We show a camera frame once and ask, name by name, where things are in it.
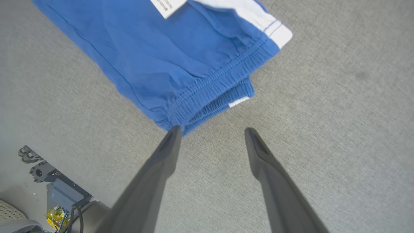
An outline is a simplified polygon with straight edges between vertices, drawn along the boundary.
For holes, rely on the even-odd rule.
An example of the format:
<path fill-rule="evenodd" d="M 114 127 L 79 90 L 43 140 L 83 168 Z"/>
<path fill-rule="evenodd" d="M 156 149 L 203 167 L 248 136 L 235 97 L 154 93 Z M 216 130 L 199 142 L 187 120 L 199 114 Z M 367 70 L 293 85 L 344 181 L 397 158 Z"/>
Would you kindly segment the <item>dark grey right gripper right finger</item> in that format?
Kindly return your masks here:
<path fill-rule="evenodd" d="M 273 233 L 327 233 L 328 230 L 254 128 L 245 129 L 250 169 L 260 182 Z"/>

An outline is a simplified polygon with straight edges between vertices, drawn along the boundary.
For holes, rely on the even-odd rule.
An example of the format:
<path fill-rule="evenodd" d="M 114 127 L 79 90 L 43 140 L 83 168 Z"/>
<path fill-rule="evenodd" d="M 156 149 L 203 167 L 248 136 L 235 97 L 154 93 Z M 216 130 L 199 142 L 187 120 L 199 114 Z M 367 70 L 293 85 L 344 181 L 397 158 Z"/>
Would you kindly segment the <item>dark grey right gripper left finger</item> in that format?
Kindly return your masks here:
<path fill-rule="evenodd" d="M 172 127 L 99 224 L 98 233 L 153 233 L 168 178 L 174 173 L 182 130 Z"/>

